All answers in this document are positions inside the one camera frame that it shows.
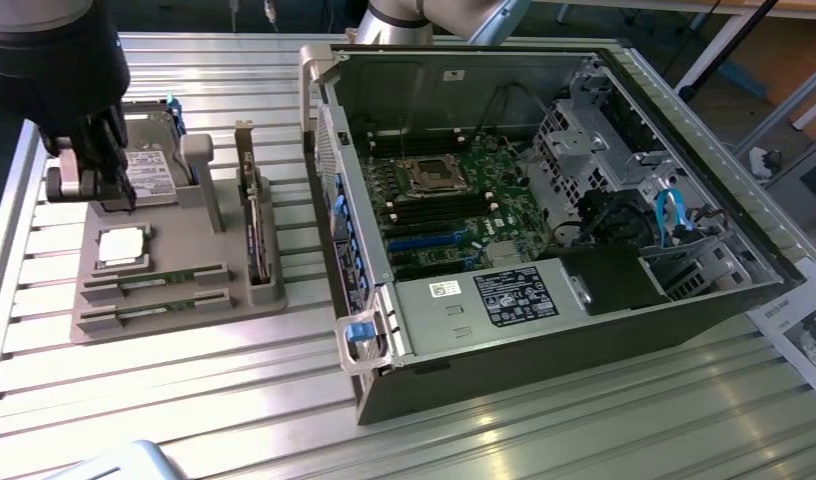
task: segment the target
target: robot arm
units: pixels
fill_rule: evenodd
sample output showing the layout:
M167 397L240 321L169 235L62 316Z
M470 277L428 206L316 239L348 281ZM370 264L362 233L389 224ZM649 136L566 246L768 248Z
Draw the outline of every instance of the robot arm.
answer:
M127 87L102 0L0 0L0 103L37 124L59 159L46 175L49 201L134 207L119 105Z
M357 43L430 44L432 23L472 44L498 45L512 34L529 0L370 0Z

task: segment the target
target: sticker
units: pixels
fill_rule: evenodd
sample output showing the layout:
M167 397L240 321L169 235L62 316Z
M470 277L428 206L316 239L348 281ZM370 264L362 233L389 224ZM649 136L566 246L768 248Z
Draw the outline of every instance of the sticker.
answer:
M473 281L494 327L558 315L536 267L478 275Z
M157 313L165 313L166 311L166 307L149 308L146 310L138 310L137 312L121 313L119 315L117 315L117 318L125 320L127 318L142 317L145 315L155 315Z
M464 70L444 70L444 82L458 82L464 80Z
M161 150L126 152L126 177L138 198L173 195L173 177Z
M119 288L122 290L133 290L135 288L155 287L158 285L165 285L166 283L167 282L163 279L157 278L155 280L143 280L142 282L123 283Z
M430 283L429 290L432 291L432 298L448 297L449 295L458 295L461 293L461 287L458 287L458 282L454 280Z

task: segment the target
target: power supply label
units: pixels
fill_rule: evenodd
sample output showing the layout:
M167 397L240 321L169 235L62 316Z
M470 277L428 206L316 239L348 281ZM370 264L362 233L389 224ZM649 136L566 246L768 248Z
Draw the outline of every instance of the power supply label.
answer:
M473 281L496 327L558 315L536 267L478 275Z

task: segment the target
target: motherboard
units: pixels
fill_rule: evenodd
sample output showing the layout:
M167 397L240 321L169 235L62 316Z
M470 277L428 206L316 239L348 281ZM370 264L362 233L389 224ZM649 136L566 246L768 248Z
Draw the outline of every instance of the motherboard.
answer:
M546 246L545 214L508 141L460 153L361 161L397 280L513 265Z

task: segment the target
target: slotted aluminum surface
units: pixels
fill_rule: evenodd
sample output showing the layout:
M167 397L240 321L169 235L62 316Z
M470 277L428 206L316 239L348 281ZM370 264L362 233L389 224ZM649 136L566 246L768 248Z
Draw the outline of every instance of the slotted aluminum surface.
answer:
M326 41L340 38L122 36L127 98L174 93L189 131L213 136L221 178L234 121L254 122L290 309L69 345L85 205L17 203L0 266L0 478L42 478L135 439L190 478L816 478L816 394L743 318L671 350L354 425L296 111L296 51ZM30 129L34 199L45 156L27 140Z

